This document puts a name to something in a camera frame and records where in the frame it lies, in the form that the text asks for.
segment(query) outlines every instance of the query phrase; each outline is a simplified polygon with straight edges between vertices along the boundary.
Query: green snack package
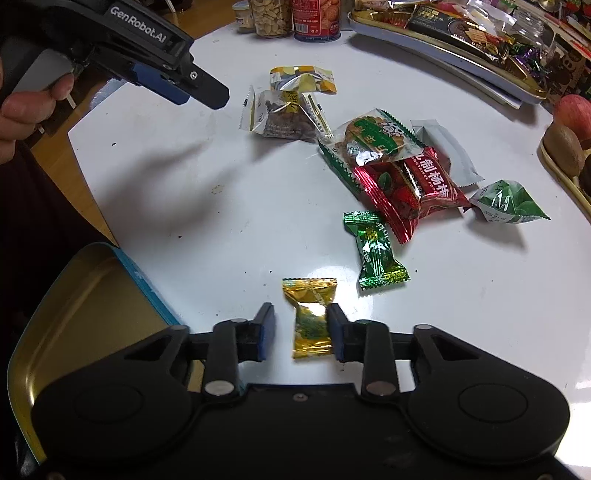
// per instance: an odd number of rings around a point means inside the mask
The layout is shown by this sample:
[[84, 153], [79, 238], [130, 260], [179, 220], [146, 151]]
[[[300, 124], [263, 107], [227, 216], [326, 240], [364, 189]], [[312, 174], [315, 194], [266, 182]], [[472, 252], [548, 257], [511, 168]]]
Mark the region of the green snack package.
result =
[[470, 203], [478, 207], [487, 222], [525, 223], [545, 218], [550, 220], [520, 183], [499, 180], [478, 190]]
[[343, 221], [357, 240], [363, 262], [359, 274], [361, 290], [410, 280], [406, 268], [394, 258], [388, 232], [377, 212], [345, 213]]

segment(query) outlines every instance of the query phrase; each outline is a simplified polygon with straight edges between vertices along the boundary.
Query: screw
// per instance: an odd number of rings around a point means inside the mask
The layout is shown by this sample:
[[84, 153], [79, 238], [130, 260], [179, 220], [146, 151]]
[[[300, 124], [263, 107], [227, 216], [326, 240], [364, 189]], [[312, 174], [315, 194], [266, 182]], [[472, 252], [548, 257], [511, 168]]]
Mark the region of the screw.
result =
[[213, 380], [205, 385], [205, 391], [215, 397], [223, 397], [234, 391], [234, 385], [226, 380]]
[[388, 395], [392, 395], [396, 392], [396, 387], [392, 385], [390, 382], [384, 382], [383, 380], [378, 380], [375, 382], [371, 382], [365, 389], [375, 395], [377, 397], [387, 397]]

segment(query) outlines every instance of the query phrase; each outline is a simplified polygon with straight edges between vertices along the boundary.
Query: silver snack package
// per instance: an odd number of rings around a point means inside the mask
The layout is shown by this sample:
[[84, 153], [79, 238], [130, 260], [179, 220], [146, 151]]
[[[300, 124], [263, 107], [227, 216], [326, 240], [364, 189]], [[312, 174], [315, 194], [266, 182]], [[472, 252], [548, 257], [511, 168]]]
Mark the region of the silver snack package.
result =
[[436, 120], [411, 120], [411, 125], [421, 142], [437, 150], [439, 163], [445, 170], [449, 166], [449, 176], [458, 187], [467, 187], [484, 180], [476, 172], [466, 150], [447, 128]]

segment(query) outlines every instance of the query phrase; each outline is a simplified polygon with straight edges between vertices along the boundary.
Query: clear snack package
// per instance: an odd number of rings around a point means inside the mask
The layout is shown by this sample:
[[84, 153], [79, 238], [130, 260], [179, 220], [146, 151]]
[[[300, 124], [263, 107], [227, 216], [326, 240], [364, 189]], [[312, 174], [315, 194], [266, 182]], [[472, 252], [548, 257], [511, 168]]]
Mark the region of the clear snack package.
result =
[[251, 86], [242, 109], [240, 129], [263, 137], [290, 140], [329, 140], [332, 132], [312, 93], [265, 90]]

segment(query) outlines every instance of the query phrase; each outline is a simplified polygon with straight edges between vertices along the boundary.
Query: red snack package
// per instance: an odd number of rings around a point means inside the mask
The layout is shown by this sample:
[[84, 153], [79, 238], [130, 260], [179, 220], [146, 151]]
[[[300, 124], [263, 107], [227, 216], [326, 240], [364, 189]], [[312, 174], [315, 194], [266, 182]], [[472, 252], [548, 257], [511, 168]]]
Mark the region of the red snack package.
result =
[[420, 218], [444, 208], [470, 206], [431, 147], [405, 160], [356, 166], [353, 173], [401, 244], [411, 239]]

